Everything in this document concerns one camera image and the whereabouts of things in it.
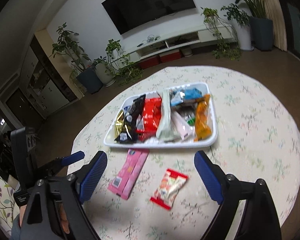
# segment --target pink snack package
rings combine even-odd
[[[149,150],[128,150],[126,161],[116,178],[110,182],[108,189],[127,200],[149,154]]]

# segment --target red and white candy wrapper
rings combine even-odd
[[[170,210],[179,189],[186,183],[187,179],[187,175],[167,169],[160,186],[156,189],[150,201]]]

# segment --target brown floor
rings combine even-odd
[[[167,66],[212,65],[227,67],[255,78],[264,84],[283,103],[300,130],[300,62],[292,55],[274,49],[271,52],[244,52],[240,61],[215,59],[211,53],[181,58],[145,70],[144,78]],[[52,115],[42,126],[39,137],[42,145],[38,163],[42,165],[56,157],[69,155],[72,143],[80,130],[116,95],[130,85],[103,87],[94,95]],[[290,216],[282,226],[282,239],[292,239],[300,228],[300,190]]]

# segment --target red snack bag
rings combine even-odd
[[[172,169],[167,169],[150,201],[170,210],[179,189],[186,183],[188,176]]]
[[[155,135],[161,119],[161,101],[161,98],[146,98],[142,118],[136,130],[139,140],[144,141]]]

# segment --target black tv screen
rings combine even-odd
[[[162,16],[195,8],[193,0],[106,0],[102,5],[120,34]]]

